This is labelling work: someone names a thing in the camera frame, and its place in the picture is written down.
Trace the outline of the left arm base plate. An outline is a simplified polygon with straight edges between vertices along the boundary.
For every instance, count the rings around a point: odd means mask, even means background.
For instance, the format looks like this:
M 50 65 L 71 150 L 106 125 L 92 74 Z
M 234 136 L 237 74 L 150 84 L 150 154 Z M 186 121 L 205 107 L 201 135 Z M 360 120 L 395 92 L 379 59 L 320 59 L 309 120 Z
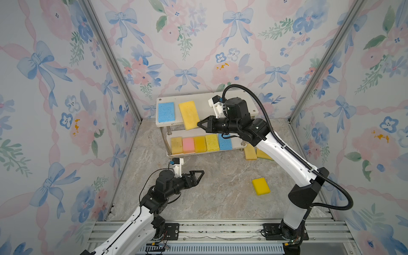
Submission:
M 179 231 L 179 223 L 164 223 L 156 229 L 154 240 L 177 241 Z

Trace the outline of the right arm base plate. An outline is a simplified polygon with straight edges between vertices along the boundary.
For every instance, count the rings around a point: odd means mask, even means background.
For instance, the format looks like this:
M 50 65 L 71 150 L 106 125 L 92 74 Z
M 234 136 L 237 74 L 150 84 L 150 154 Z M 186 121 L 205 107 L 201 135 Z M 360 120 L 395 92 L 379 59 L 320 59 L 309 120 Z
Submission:
M 295 242 L 309 240 L 304 222 L 297 229 L 292 229 L 284 223 L 264 223 L 260 233 L 267 241 Z

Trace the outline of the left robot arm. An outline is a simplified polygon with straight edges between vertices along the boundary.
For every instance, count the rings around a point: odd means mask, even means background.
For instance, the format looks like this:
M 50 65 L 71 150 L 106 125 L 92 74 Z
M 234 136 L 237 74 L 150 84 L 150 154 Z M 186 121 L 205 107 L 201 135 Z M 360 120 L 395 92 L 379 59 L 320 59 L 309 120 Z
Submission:
M 160 213 L 169 204 L 170 197 L 197 186 L 204 174 L 204 171 L 190 171 L 176 177 L 172 170 L 161 169 L 155 185 L 140 199 L 131 217 L 104 243 L 82 254 L 135 255 L 149 241 L 162 238 L 165 219 Z

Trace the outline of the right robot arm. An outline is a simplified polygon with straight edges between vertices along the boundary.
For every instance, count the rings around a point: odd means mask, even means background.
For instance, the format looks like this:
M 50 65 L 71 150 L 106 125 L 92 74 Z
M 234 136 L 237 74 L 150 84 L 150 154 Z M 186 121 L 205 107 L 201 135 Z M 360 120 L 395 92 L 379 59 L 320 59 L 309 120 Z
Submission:
M 214 115 L 198 122 L 198 127 L 207 133 L 239 137 L 265 152 L 295 181 L 288 195 L 290 206 L 272 235 L 283 240 L 300 241 L 305 233 L 305 221 L 324 182 L 317 175 L 318 169 L 309 166 L 280 139 L 267 121 L 252 119 L 245 100 L 235 97 L 222 102 L 220 96 L 215 96 L 208 104 L 214 110 Z

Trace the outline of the bright yellow sponge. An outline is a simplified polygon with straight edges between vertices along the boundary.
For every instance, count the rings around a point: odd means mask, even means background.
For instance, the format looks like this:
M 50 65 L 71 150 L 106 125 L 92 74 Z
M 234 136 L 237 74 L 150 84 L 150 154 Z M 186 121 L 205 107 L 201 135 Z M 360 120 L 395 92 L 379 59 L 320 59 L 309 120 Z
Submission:
M 264 177 L 252 180 L 252 184 L 258 196 L 269 194 L 271 192 Z

